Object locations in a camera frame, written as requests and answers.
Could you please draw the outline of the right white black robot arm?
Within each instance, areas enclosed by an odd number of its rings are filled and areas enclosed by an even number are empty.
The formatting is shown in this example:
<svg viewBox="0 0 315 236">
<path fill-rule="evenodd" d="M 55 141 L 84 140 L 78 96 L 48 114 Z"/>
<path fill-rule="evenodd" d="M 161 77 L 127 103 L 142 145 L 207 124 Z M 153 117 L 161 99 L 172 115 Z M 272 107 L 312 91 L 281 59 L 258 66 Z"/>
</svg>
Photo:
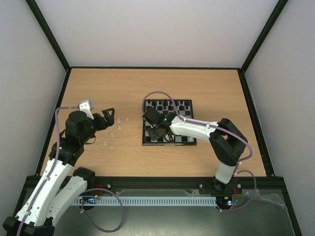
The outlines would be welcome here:
<svg viewBox="0 0 315 236">
<path fill-rule="evenodd" d="M 150 125 L 147 132 L 153 141 L 163 137 L 172 142 L 175 136 L 187 136 L 209 143 L 219 160 L 211 186 L 222 193 L 231 188 L 231 179 L 248 140 L 229 119 L 200 121 L 174 112 L 164 115 L 152 107 L 144 112 L 142 118 Z"/>
</svg>

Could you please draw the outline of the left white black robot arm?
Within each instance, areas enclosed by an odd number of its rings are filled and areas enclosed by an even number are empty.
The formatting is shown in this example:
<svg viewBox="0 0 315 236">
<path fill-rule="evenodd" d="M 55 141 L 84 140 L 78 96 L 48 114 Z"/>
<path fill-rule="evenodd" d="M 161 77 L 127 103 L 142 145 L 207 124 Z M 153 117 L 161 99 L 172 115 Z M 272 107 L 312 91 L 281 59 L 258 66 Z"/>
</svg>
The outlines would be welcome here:
<svg viewBox="0 0 315 236">
<path fill-rule="evenodd" d="M 65 129 L 52 146 L 46 169 L 23 207 L 7 217 L 3 228 L 10 236 L 52 236 L 62 215 L 75 199 L 95 183 L 95 172 L 80 167 L 65 187 L 61 184 L 84 152 L 84 145 L 97 131 L 114 124 L 115 110 L 91 113 L 80 106 L 65 121 Z"/>
</svg>

